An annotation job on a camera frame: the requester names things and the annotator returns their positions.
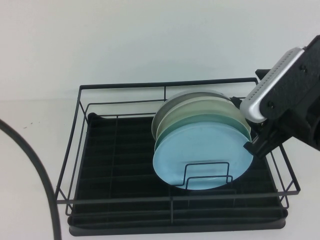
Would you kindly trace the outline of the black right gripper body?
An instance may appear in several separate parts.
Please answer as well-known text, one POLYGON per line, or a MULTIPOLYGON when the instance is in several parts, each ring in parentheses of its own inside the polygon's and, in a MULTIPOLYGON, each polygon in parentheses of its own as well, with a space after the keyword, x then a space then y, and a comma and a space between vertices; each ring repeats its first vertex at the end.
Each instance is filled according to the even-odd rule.
POLYGON ((306 144, 312 143, 312 111, 310 107, 266 107, 264 140, 268 144, 282 144, 294 137, 306 144))

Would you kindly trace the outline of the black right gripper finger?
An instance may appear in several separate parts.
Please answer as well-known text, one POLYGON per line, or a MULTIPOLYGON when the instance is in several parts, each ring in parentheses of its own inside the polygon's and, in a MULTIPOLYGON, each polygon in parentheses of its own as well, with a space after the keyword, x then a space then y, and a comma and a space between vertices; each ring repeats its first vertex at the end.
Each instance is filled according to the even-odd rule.
POLYGON ((274 123, 250 123, 249 125, 255 138, 246 142, 243 147, 254 157, 265 157, 283 142, 283 133, 274 123))
POLYGON ((234 104, 234 106, 237 108, 237 109, 240 109, 240 105, 241 103, 243 102, 243 100, 239 97, 231 97, 230 98, 230 101, 234 104))

